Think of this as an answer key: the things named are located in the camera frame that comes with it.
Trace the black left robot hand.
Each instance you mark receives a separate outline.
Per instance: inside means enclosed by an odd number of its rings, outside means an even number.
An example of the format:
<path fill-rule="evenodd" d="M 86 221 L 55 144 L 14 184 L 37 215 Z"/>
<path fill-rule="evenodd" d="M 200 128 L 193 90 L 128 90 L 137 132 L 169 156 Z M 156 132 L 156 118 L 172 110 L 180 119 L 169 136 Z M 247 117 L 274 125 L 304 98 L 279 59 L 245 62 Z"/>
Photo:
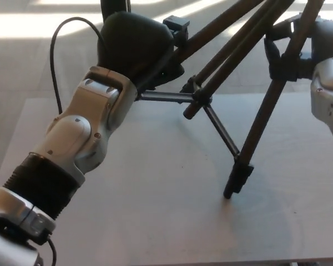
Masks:
<path fill-rule="evenodd" d="M 173 81 L 185 72 L 173 53 L 175 48 L 185 47 L 189 24 L 176 16 L 158 22 L 135 13 L 116 12 L 101 28 L 98 66 L 126 76 L 139 91 Z"/>

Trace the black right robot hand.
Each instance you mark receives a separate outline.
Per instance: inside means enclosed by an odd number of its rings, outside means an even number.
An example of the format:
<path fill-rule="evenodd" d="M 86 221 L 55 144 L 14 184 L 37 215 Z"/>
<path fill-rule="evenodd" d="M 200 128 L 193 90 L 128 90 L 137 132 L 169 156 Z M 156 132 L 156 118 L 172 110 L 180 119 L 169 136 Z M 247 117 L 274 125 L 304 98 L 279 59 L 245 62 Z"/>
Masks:
<path fill-rule="evenodd" d="M 333 20 L 323 19 L 320 16 L 316 18 L 307 34 L 307 37 L 311 39 L 310 52 L 300 52 L 292 62 L 286 59 L 284 54 L 280 54 L 275 41 L 291 38 L 299 21 L 299 14 L 290 17 L 276 23 L 265 35 L 265 54 L 269 63 L 269 76 L 272 80 L 292 82 L 298 79 L 310 80 L 318 63 L 333 58 Z"/>

